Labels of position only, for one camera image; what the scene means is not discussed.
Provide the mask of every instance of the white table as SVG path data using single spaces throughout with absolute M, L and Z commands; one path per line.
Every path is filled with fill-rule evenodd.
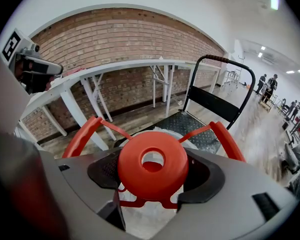
M 40 92 L 34 95 L 27 107 L 25 108 L 25 111 L 23 112 L 21 119 L 26 117 L 28 114 L 33 112 L 37 108 L 45 108 L 45 105 L 56 100 L 58 97 L 61 96 L 64 104 L 68 108 L 69 112 L 75 119 L 75 121 L 78 123 L 80 127 L 82 127 L 86 122 L 87 119 L 83 112 L 81 111 L 79 105 L 77 104 L 72 92 L 71 87 L 81 81 L 84 90 L 89 98 L 89 101 L 91 102 L 91 105 L 93 109 L 95 110 L 96 114 L 99 117 L 103 117 L 103 114 L 101 113 L 101 110 L 97 104 L 97 97 L 100 98 L 100 101 L 104 107 L 104 110 L 106 111 L 109 119 L 112 121 L 110 114 L 108 112 L 108 109 L 104 103 L 103 97 L 101 95 L 100 89 L 99 89 L 99 83 L 101 78 L 99 77 L 98 81 L 96 79 L 96 75 L 102 75 L 104 73 L 117 71 L 117 70 L 123 70 L 123 69 L 129 69 L 129 68 L 137 68 L 137 67 L 151 67 L 152 69 L 152 81 L 153 81 L 153 107 L 155 107 L 155 84 L 156 82 L 159 82 L 160 84 L 163 84 L 163 101 L 167 101 L 166 103 L 166 113 L 165 116 L 168 117 L 169 112 L 169 106 L 170 106 L 170 99 L 171 99 L 171 92 L 172 92 L 172 84 L 173 84 L 173 73 L 175 70 L 175 65 L 185 67 L 184 69 L 190 69 L 190 78 L 188 87 L 190 84 L 190 80 L 193 74 L 193 70 L 195 68 L 195 61 L 184 61 L 184 60 L 172 60 L 172 59 L 138 59 L 138 60 L 128 60 L 128 61 L 120 61 L 120 62 L 114 62 L 114 63 L 108 63 L 100 66 L 91 67 L 89 69 L 81 70 L 76 73 L 73 73 L 71 75 L 68 75 L 64 78 L 59 79 L 53 85 L 48 91 Z M 159 70 L 160 66 L 164 66 L 163 73 Z M 211 84 L 211 92 L 213 91 L 213 88 L 216 84 L 216 80 L 218 77 L 218 73 L 220 71 L 219 67 L 208 65 L 205 63 L 201 63 L 200 67 L 205 66 L 208 68 L 208 70 L 215 71 L 215 75 Z M 163 80 L 160 80 L 158 78 L 158 74 L 156 72 L 159 72 L 163 76 Z M 92 78 L 94 84 L 95 84 L 95 90 L 92 90 L 88 78 Z M 44 109 L 46 115 L 49 115 L 48 118 L 50 121 L 57 127 L 57 129 L 62 133 L 62 127 L 58 124 L 56 119 L 51 115 L 49 110 Z M 107 132 L 112 137 L 113 140 L 116 140 L 115 136 L 111 132 L 109 128 L 106 127 Z M 102 150 L 107 150 L 109 147 L 107 144 L 100 138 L 100 136 L 95 132 L 91 136 L 91 140 Z

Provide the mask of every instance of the black handle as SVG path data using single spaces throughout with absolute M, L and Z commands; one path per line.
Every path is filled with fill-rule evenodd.
M 195 78 L 196 78 L 196 74 L 197 74 L 197 71 L 198 71 L 199 64 L 204 59 L 210 59 L 210 60 L 224 62 L 224 63 L 227 63 L 227 64 L 232 64 L 232 65 L 238 66 L 238 67 L 240 67 L 242 69 L 247 70 L 250 73 L 251 77 L 252 77 L 252 82 L 251 82 L 250 89 L 249 89 L 247 95 L 245 96 L 244 101 L 241 104 L 241 107 L 239 108 L 239 111 L 238 111 L 237 115 L 234 117 L 234 119 L 229 123 L 229 125 L 226 128 L 227 130 L 229 130 L 230 127 L 237 120 L 237 118 L 240 116 L 242 110 L 244 110 L 244 108 L 245 108 L 245 106 L 246 106 L 246 104 L 247 104 L 247 102 L 248 102 L 248 100 L 249 100 L 249 98 L 250 98 L 250 96 L 251 96 L 251 94 L 252 94 L 252 92 L 254 90 L 255 83 L 256 83 L 255 73 L 248 66 L 243 65 L 241 63 L 238 63 L 236 61 L 233 61 L 233 60 L 230 60 L 230 59 L 224 58 L 224 57 L 219 57 L 219 56 L 207 54 L 207 55 L 204 55 L 204 56 L 202 56 L 201 58 L 199 58 L 197 60 L 197 62 L 195 64 L 195 68 L 194 68 L 193 74 L 192 74 L 192 79 L 191 79 L 191 82 L 190 82 L 189 89 L 193 86 Z M 187 106 L 187 103 L 188 103 L 188 99 L 186 99 L 186 101 L 185 101 L 184 108 Z

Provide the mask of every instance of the red handle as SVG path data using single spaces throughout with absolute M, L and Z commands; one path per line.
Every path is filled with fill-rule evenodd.
M 185 140 L 189 139 L 190 137 L 205 132 L 209 129 L 213 130 L 214 134 L 219 139 L 221 145 L 223 146 L 229 158 L 246 162 L 236 142 L 234 141 L 234 139 L 232 138 L 228 130 L 224 127 L 224 125 L 221 122 L 217 122 L 217 123 L 211 122 L 204 127 L 193 130 L 187 133 L 181 139 L 179 139 L 179 142 L 182 143 Z
M 128 140 L 132 138 L 128 133 L 126 133 L 121 128 L 103 120 L 101 117 L 95 118 L 94 116 L 92 116 L 75 134 L 74 138 L 71 140 L 70 144 L 65 149 L 62 158 L 71 158 L 71 157 L 80 156 L 88 140 L 90 139 L 92 134 L 94 134 L 94 132 L 97 130 L 100 124 L 120 133 Z

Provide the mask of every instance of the white ceiling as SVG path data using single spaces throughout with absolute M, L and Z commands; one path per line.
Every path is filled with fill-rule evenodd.
M 233 22 L 244 23 L 245 21 L 249 21 L 249 23 L 255 24 L 258 27 L 262 26 L 262 30 L 271 28 L 278 29 L 280 25 L 284 24 L 293 26 L 296 24 L 294 16 L 287 13 L 289 7 L 284 0 L 279 0 L 279 10 L 277 11 L 271 9 L 271 0 L 222 0 L 222 2 L 228 9 Z M 261 46 L 264 45 L 262 43 L 247 39 L 239 40 L 244 52 L 255 56 L 257 56 L 259 52 L 262 52 L 263 56 L 261 60 L 272 65 L 276 70 L 286 73 L 286 71 L 297 71 L 300 69 L 300 65 L 297 61 L 293 61 L 270 47 L 261 50 Z M 290 74 L 288 77 L 297 83 L 297 85 L 300 85 L 300 73 Z

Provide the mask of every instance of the brick wall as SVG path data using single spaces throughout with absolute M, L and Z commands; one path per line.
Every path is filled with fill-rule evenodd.
M 64 72 L 160 56 L 196 61 L 204 54 L 224 54 L 217 44 L 186 24 L 154 12 L 129 8 L 83 12 L 49 26 L 32 40 L 40 45 L 42 58 L 62 64 Z M 221 66 L 217 61 L 207 63 Z M 172 93 L 186 90 L 189 73 L 189 70 L 179 69 L 174 72 Z M 207 86 L 212 77 L 211 72 L 200 71 L 196 85 Z M 77 83 L 71 91 L 85 116 L 94 115 L 83 86 Z M 101 93 L 110 112 L 151 100 L 151 70 L 130 68 L 107 73 L 101 81 Z M 161 84 L 156 85 L 156 95 L 162 95 Z M 76 124 L 61 98 L 50 103 L 48 108 L 63 128 Z M 57 132 L 41 109 L 28 115 L 23 122 L 38 140 Z

